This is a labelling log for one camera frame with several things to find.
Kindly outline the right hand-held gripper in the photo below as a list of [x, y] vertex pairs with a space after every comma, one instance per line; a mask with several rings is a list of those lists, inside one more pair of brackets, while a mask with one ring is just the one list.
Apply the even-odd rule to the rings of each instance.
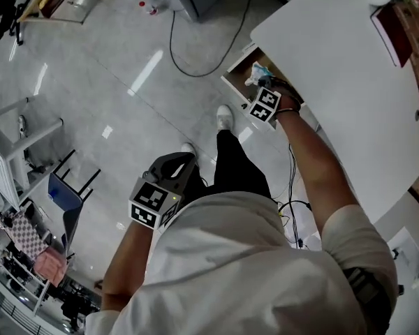
[[282, 85], [282, 79], [275, 76], [262, 76], [258, 80], [257, 94], [248, 111], [250, 117], [270, 123], [281, 99], [281, 94], [273, 91], [279, 85]]

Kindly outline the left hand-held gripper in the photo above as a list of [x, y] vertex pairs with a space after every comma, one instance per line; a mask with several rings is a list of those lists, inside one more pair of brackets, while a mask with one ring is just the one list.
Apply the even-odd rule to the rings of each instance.
[[177, 213], [184, 189], [196, 165], [196, 156], [175, 152], [158, 157], [138, 178], [128, 201], [129, 217], [158, 230]]

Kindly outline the person's right hand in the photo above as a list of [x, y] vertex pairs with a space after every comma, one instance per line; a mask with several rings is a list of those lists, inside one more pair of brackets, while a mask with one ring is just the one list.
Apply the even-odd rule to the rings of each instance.
[[288, 83], [279, 84], [275, 87], [275, 91], [281, 94], [277, 111], [288, 109], [295, 110], [297, 112], [300, 111], [301, 102], [299, 94], [291, 85], [289, 85]]

